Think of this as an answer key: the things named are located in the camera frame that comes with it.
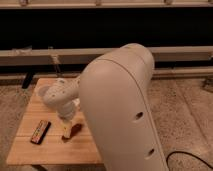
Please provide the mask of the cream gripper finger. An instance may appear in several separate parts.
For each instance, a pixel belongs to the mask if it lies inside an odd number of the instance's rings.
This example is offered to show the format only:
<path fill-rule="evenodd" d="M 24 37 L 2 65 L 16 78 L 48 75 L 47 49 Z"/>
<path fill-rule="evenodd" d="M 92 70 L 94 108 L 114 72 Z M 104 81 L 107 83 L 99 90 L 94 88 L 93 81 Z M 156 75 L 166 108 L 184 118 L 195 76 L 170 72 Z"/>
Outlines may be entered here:
<path fill-rule="evenodd" d="M 72 121 L 64 120 L 62 123 L 62 128 L 63 128 L 63 136 L 65 138 L 69 138 L 71 135 L 71 130 L 72 130 Z"/>

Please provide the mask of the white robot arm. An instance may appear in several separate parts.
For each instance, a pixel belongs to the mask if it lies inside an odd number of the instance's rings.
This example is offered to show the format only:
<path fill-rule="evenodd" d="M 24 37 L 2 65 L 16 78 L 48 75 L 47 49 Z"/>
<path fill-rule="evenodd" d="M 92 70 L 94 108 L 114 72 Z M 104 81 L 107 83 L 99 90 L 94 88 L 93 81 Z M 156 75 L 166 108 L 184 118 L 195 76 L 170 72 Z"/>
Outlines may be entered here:
<path fill-rule="evenodd" d="M 93 60 L 76 79 L 57 80 L 43 102 L 65 118 L 80 100 L 107 171 L 169 171 L 147 98 L 153 70 L 148 48 L 127 44 Z"/>

